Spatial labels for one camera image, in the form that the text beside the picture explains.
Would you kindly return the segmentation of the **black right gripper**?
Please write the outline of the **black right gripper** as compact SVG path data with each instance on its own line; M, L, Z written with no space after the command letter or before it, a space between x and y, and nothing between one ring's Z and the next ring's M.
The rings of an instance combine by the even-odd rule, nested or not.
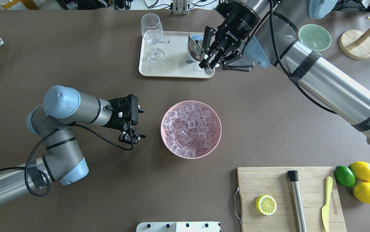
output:
M261 3L219 3L215 10L224 21L217 28L204 29L204 51L199 52L201 69L213 69L241 59L243 54L233 50L239 48L261 19ZM224 58L213 61L216 53Z

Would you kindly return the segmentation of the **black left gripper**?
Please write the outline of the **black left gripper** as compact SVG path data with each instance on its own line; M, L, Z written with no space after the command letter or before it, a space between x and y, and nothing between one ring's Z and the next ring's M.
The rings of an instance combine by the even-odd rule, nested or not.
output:
M106 128L117 129L121 132L119 141L126 144L137 144L139 140L146 138L139 134L136 128L124 131L124 125L130 122L131 125L137 125L139 113L145 113L145 109L139 108L138 97L129 94L127 97L114 98L109 100L111 108L106 106L107 110L112 111L109 121L105 124Z

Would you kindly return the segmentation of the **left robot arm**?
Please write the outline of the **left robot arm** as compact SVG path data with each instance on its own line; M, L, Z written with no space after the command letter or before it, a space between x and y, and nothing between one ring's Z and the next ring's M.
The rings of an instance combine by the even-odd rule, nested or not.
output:
M53 182L69 185L88 174L73 127L92 124L116 129L121 132L118 140L129 144L130 151L145 138L135 129L139 113L144 112L133 94L107 101L74 88L53 86L45 94L43 104L26 118L28 129L42 140L26 163L0 169L0 206L27 193L45 196Z

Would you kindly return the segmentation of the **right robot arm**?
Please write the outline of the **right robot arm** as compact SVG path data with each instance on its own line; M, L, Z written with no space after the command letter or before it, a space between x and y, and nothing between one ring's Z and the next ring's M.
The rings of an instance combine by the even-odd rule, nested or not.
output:
M224 21L204 31L203 57L199 63L206 74L214 67L242 57L241 43L255 27L258 31L247 41L245 54L263 68L280 66L289 80L304 88L366 136L370 145L370 91L308 48L294 36L309 18L327 15L336 1L324 0L239 0L218 4Z

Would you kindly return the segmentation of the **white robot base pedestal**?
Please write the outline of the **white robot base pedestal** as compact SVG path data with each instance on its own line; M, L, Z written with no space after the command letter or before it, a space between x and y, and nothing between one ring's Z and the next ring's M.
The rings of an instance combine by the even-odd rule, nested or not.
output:
M185 222L142 222L136 232L220 232L220 222L185 221Z

